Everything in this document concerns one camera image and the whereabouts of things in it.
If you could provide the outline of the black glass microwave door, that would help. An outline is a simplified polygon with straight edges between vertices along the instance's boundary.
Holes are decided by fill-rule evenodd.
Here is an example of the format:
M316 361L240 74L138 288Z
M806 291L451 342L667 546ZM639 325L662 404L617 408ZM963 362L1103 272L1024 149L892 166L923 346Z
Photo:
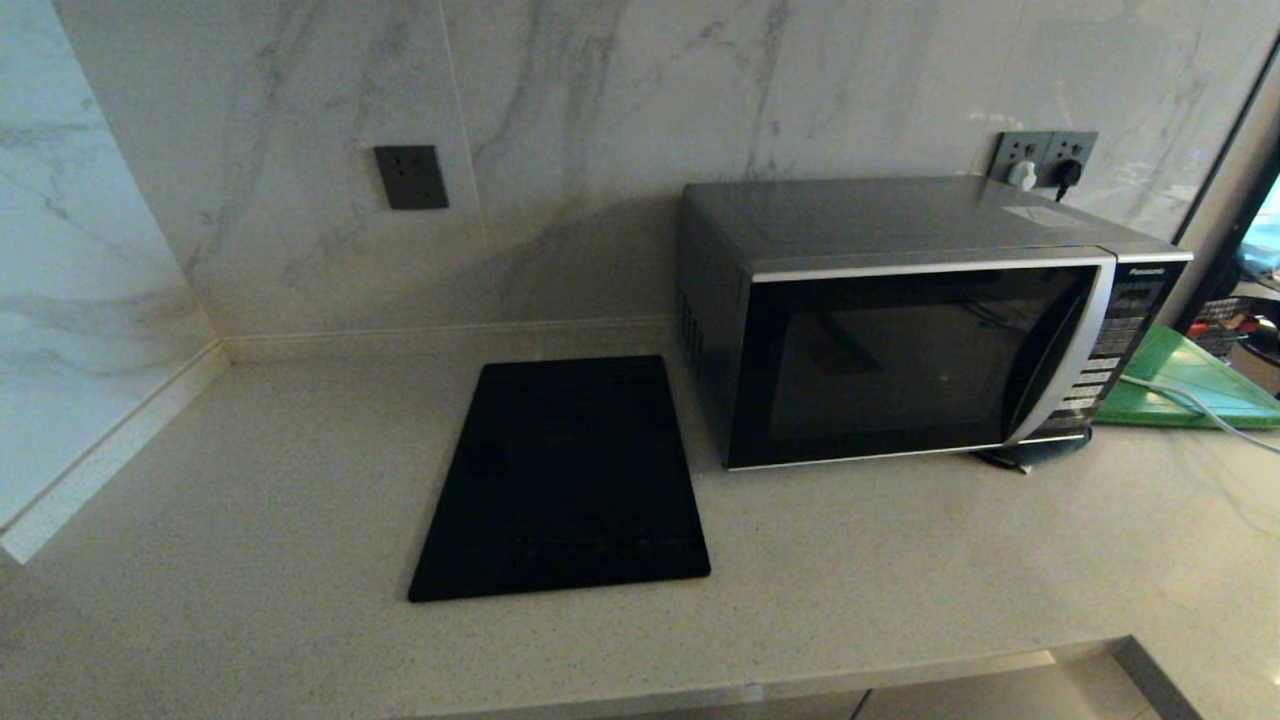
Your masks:
M993 448L1059 409L1111 259L753 286L731 470Z

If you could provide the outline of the silver black microwave oven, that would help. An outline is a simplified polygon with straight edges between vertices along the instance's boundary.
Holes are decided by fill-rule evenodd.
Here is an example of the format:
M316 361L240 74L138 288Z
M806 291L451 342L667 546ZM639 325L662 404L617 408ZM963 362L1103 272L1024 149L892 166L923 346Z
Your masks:
M1076 265L1111 259L1100 334L1059 409L1028 439L1088 436L1107 393L1192 254L975 176L689 184L678 202L678 328L724 465L755 284L864 275Z

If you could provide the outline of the black induction cooktop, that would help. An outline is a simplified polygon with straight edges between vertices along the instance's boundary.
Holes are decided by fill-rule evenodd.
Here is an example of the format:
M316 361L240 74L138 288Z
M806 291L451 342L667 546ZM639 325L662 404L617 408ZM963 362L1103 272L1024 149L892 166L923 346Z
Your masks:
M663 357L481 369L410 602L709 574Z

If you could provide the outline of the white cabinet front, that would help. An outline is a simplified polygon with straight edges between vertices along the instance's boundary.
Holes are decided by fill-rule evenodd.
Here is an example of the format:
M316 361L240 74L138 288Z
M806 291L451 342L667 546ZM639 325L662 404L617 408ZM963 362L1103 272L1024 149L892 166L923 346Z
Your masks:
M1103 644L1029 667L869 691L850 720L1161 720Z

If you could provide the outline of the green cutting board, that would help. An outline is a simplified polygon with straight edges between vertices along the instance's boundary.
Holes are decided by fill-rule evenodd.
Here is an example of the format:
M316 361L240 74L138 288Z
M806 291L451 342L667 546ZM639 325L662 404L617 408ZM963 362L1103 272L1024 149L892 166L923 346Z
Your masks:
M1128 360L1124 375L1189 393L1240 430L1280 430L1280 400L1207 354L1185 336L1156 325ZM1115 427L1213 429L1194 405L1120 379L1094 415Z

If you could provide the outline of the dark single wall socket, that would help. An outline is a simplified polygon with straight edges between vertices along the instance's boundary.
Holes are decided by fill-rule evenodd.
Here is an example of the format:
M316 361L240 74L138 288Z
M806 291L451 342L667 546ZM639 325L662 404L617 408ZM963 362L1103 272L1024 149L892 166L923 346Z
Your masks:
M435 146L372 149L389 209L442 210L451 206Z

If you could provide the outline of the double wall socket with plugs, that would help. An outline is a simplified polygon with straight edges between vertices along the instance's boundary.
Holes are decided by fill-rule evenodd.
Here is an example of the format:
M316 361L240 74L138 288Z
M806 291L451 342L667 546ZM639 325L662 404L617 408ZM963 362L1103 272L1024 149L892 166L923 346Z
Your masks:
M1038 163L1038 190L1055 190L1053 173L1059 163L1068 159L1076 159L1084 169L1094 150L1100 133L1097 131L1055 131L1046 145L1044 154Z
M1015 161L1032 160L1038 165L1052 133L1052 131L1006 131L1000 133L987 169L987 178L1009 184L1006 174Z

